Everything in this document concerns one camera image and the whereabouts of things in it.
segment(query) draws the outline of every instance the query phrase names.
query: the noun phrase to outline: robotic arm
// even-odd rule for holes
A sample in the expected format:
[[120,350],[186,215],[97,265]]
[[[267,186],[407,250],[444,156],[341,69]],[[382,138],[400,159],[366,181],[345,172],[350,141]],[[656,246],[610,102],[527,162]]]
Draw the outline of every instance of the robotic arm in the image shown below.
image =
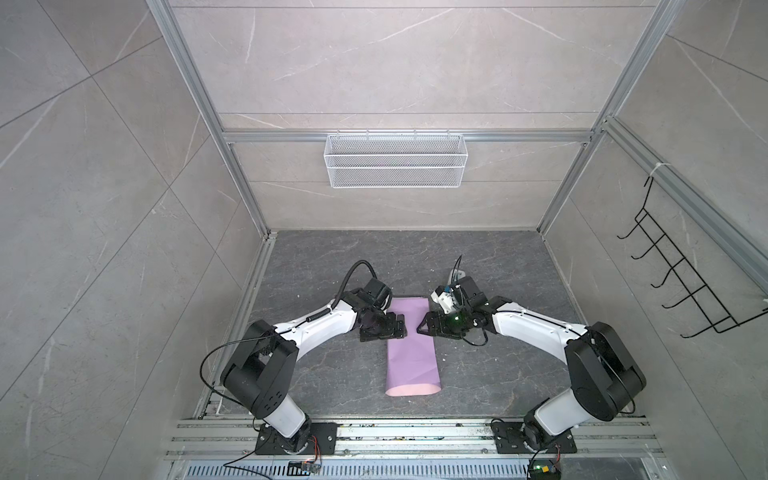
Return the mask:
[[[352,271],[366,264],[374,277],[364,288],[343,291]],[[359,327],[360,341],[403,338],[402,315],[385,313],[392,291],[360,260],[349,270],[339,294],[327,305],[295,320],[271,326],[258,320],[248,327],[221,373],[221,385],[257,419],[280,435],[287,452],[300,452],[310,435],[310,418],[288,395],[296,361],[334,336]]]
[[522,433],[532,451],[590,419],[609,422],[645,387],[636,362],[605,323],[571,324],[532,312],[501,296],[487,300],[471,277],[440,286],[432,299],[442,312],[428,313],[418,333],[461,339],[472,328],[512,336],[568,366],[571,387],[535,406]]

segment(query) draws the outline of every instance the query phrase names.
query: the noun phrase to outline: pink paper edge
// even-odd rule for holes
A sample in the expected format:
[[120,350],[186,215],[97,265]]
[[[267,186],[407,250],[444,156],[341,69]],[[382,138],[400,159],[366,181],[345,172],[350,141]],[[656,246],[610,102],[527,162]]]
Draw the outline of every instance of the pink paper edge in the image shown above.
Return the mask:
[[417,396],[417,395],[431,395],[442,390],[439,385],[433,385],[431,383],[414,383],[412,385],[399,385],[393,386],[386,391],[389,396]]

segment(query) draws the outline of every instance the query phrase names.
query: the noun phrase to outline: pink paper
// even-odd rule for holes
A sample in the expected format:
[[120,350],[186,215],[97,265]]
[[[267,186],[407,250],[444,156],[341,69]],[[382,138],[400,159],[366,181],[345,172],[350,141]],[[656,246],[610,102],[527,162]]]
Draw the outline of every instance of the pink paper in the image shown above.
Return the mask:
[[387,340],[386,394],[411,396],[439,392],[442,387],[437,372],[435,342],[431,336],[416,332],[429,311],[429,300],[393,298],[387,311],[406,317],[408,335],[404,339]]

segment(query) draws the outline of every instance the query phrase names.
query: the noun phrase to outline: mesh basket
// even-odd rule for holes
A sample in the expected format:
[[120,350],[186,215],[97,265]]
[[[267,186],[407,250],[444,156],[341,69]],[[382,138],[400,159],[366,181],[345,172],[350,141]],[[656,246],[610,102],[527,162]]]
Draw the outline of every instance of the mesh basket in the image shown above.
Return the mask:
[[458,187],[467,146],[460,134],[334,134],[323,156],[333,188]]

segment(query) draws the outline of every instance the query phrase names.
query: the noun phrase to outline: black wire hook rack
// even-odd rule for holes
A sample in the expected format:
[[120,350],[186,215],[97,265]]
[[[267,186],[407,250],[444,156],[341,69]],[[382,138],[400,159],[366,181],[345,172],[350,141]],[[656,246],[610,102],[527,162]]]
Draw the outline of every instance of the black wire hook rack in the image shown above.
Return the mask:
[[[683,252],[680,251],[680,248],[675,244],[675,242],[672,240],[672,238],[669,235],[667,235],[667,232],[664,231],[663,228],[661,228],[661,225],[659,225],[659,223],[656,221],[656,219],[646,209],[646,204],[648,203],[648,196],[650,195],[650,189],[653,187],[653,185],[654,185],[654,178],[653,177],[648,177],[645,180],[645,184],[643,184],[643,187],[645,187],[645,186],[648,187],[648,189],[645,192],[645,200],[643,201],[643,207],[640,209],[639,212],[637,212],[637,215],[634,216],[634,227],[632,227],[632,230],[630,230],[629,233],[627,233],[623,237],[621,235],[617,235],[617,237],[620,240],[624,240],[625,238],[629,237],[637,228],[640,228],[640,230],[645,234],[645,236],[648,238],[648,240],[650,240],[650,247],[648,247],[648,249],[645,250],[645,252],[643,252],[643,254],[640,255],[639,257],[636,257],[635,255],[632,255],[631,256],[632,259],[639,260],[639,259],[645,257],[646,255],[648,255],[648,253],[651,252],[652,250],[656,250],[659,253],[659,255],[661,255],[661,258],[664,259],[664,262],[667,263],[667,266],[669,267],[669,270],[667,270],[667,274],[664,275],[664,278],[661,280],[661,283],[659,283],[658,285],[654,285],[652,283],[651,286],[653,288],[660,288],[661,286],[664,285],[664,283],[667,282],[667,279],[670,277],[670,275],[674,274],[675,277],[677,278],[677,280],[680,282],[680,284],[683,286],[683,288],[685,289],[685,291],[687,293],[686,296],[684,296],[683,298],[678,300],[675,304],[669,305],[669,306],[668,305],[662,305],[662,307],[665,308],[665,309],[671,309],[671,308],[674,308],[674,307],[680,305],[682,302],[684,302],[685,300],[688,300],[690,298],[690,299],[693,300],[694,303],[696,303],[696,306],[698,307],[699,311],[701,311],[702,315],[704,315],[704,318],[707,319],[707,322],[709,323],[709,326],[704,327],[703,329],[699,330],[698,332],[696,332],[696,333],[694,333],[692,335],[680,334],[680,336],[682,336],[685,339],[689,339],[689,338],[695,337],[696,335],[700,335],[701,333],[704,333],[704,332],[706,332],[709,329],[712,329],[712,330],[714,330],[717,333],[725,333],[725,332],[727,332],[730,329],[734,329],[734,328],[736,328],[738,326],[742,326],[743,324],[745,324],[747,322],[751,322],[752,320],[754,320],[756,318],[759,318],[759,317],[761,317],[763,315],[768,314],[768,307],[767,307],[767,308],[763,309],[763,311],[758,313],[757,315],[751,316],[750,318],[748,318],[746,320],[742,320],[741,322],[736,320],[736,318],[733,317],[731,312],[725,307],[725,305],[723,305],[723,302],[720,301],[720,298],[718,298],[717,294],[715,294],[715,292],[710,288],[710,286],[707,283],[707,281],[704,280],[704,278],[699,274],[698,270],[696,270],[694,265],[688,260],[688,258],[685,255],[683,255]],[[653,237],[651,237],[651,235],[645,229],[645,227],[643,227],[642,223],[643,223],[644,220],[648,220],[650,222],[653,222],[653,225],[655,225],[656,228],[661,232],[661,235],[656,240],[654,240]],[[675,263],[670,262],[670,260],[667,257],[667,255],[664,255],[664,252],[662,252],[661,249],[659,248],[659,242],[661,242],[664,238],[666,238],[668,243],[670,243],[672,245],[672,247],[680,254],[680,259],[677,262],[675,262]],[[690,270],[692,272],[694,272],[696,278],[698,278],[698,280],[701,281],[701,285],[699,287],[693,289],[693,290],[691,289],[692,288],[691,286],[689,286],[685,281],[683,281],[682,276],[676,270],[678,267],[682,268],[682,267],[685,267],[685,266],[688,266],[690,268]],[[704,292],[709,292],[712,295],[712,297],[717,301],[717,303],[720,305],[720,307],[723,309],[723,311],[726,314],[724,318],[719,319],[717,321],[713,321],[710,318],[710,316],[707,315],[707,312],[701,306],[701,303],[699,302],[699,300],[697,300],[697,298],[695,297],[695,295],[697,293],[703,292],[703,291]]]

